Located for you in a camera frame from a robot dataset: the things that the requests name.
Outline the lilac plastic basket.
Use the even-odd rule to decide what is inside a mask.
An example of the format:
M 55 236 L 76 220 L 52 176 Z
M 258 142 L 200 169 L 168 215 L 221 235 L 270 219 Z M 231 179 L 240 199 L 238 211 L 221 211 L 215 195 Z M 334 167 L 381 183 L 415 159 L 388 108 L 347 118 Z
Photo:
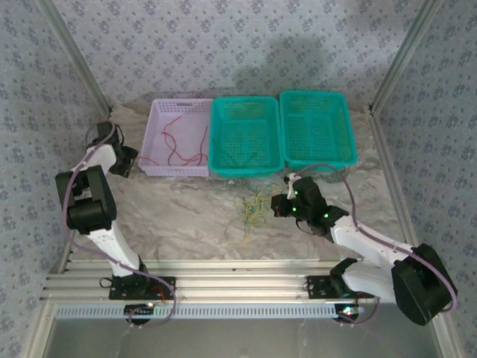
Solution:
M 207 177 L 212 100 L 155 99 L 138 156 L 150 177 Z

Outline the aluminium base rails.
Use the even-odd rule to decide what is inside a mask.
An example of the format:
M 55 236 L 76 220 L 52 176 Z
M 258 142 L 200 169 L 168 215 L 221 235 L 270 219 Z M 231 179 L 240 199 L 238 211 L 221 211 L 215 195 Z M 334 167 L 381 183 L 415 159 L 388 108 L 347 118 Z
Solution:
M 176 278 L 181 304 L 304 303 L 306 277 L 325 275 L 335 261 L 321 260 L 148 260 L 148 271 Z M 63 303 L 104 303 L 109 291 L 99 280 L 110 276 L 101 260 L 67 263 L 61 274 L 47 276 L 40 293 L 43 300 Z

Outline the aluminium table side rail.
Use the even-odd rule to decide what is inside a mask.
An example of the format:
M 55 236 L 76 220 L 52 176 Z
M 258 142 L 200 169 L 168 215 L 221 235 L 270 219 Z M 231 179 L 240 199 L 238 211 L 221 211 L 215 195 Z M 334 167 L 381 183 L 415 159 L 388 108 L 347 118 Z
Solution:
M 79 245 L 72 237 L 72 233 L 75 230 L 79 232 L 85 228 L 83 220 L 79 223 L 75 223 L 72 220 L 72 209 L 79 207 L 81 212 L 86 211 L 90 213 L 85 203 L 77 203 L 75 201 L 75 198 L 81 196 L 85 189 L 91 192 L 92 204 L 100 210 L 101 223 L 106 224 L 108 227 L 111 227 L 113 223 L 113 220 L 107 213 L 109 205 L 106 196 L 109 193 L 109 187 L 105 174 L 116 163 L 116 154 L 111 144 L 109 144 L 110 139 L 116 132 L 116 125 L 107 119 L 98 122 L 93 127 L 97 130 L 98 137 L 87 146 L 84 157 L 70 171 L 59 173 L 55 177 L 62 207 L 62 225 L 66 235 L 66 243 L 56 267 L 59 273 L 65 271 L 66 263 L 73 248 L 98 255 L 112 264 L 116 264 L 116 261 L 107 252 Z
M 421 244 L 421 242 L 417 238 L 414 226 L 411 222 L 411 216 L 405 202 L 405 197 L 403 195 L 402 188 L 399 183 L 396 169 L 394 168 L 391 153 L 389 152 L 385 140 L 384 132 L 379 123 L 379 120 L 376 118 L 376 116 L 371 110 L 369 110 L 369 114 L 371 131 L 373 133 L 373 138 L 376 142 L 377 152 L 382 163 L 385 180 L 388 186 L 392 204 L 397 214 L 397 221 L 402 231 L 403 239 L 409 245 L 417 247 Z

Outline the teal plastic basket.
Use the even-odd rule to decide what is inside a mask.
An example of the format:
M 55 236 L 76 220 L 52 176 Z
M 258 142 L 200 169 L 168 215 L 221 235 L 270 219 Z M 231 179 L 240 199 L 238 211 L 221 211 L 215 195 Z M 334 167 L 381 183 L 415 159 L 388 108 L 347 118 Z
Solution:
M 209 170 L 224 178 L 266 177 L 284 167 L 279 104 L 270 96 L 212 101 Z
M 286 90 L 279 95 L 282 155 L 289 169 L 358 161 L 347 100 L 339 92 Z

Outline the small black controller board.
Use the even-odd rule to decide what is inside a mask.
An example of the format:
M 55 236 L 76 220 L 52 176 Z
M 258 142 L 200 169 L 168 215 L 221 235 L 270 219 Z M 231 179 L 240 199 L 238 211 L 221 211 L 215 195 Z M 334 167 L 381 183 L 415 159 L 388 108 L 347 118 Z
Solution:
M 154 304 L 130 304 L 123 309 L 123 314 L 126 317 L 130 326 L 142 326 L 151 320 L 154 314 Z
M 364 313 L 364 308 L 352 304 L 336 304 L 335 314 L 332 319 L 339 324 L 356 324 L 359 316 Z

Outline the aluminium frame post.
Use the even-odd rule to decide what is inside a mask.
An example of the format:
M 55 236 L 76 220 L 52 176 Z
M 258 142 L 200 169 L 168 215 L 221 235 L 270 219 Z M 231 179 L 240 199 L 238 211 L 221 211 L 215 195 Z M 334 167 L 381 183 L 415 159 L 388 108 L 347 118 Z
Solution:
M 85 57 L 81 54 L 80 48 L 75 42 L 71 31 L 63 20 L 63 17 L 53 0 L 35 0 L 35 2 L 51 26 L 52 31 L 58 38 L 64 51 L 69 56 L 73 67 L 83 81 L 85 87 L 88 89 L 93 101 L 102 112 L 109 114 L 111 111 L 111 105 L 98 85 Z
M 372 115 L 376 115 L 383 108 L 443 3 L 444 0 L 423 0 L 373 100 L 369 104 L 369 111 Z

